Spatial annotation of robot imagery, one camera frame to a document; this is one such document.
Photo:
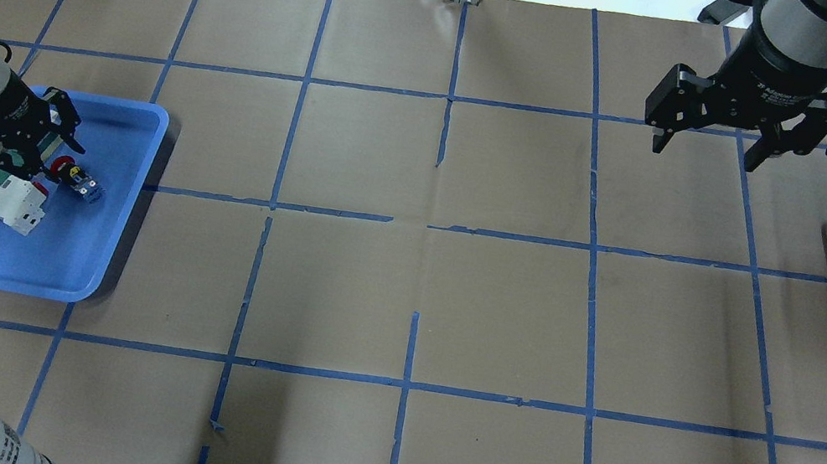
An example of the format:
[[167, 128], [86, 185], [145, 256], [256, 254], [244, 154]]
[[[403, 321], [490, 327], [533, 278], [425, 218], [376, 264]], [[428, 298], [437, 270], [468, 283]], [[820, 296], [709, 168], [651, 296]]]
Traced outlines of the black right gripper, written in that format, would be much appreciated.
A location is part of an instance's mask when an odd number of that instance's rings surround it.
[[743, 155], [744, 170], [755, 172], [769, 158], [787, 152], [808, 154], [827, 137], [827, 93], [774, 105], [761, 89], [730, 89], [685, 64], [674, 64], [647, 96], [644, 120], [653, 126], [654, 154], [661, 154], [683, 130], [734, 126], [761, 136]]

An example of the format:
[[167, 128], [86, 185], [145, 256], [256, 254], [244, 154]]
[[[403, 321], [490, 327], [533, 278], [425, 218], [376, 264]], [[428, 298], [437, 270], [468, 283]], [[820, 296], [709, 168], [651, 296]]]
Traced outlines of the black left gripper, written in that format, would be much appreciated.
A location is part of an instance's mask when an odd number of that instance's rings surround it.
[[72, 101], [57, 87], [37, 96], [28, 84], [7, 80], [0, 92], [0, 170], [25, 182], [37, 177], [52, 180], [45, 160], [62, 144], [84, 155], [75, 137], [82, 119]]

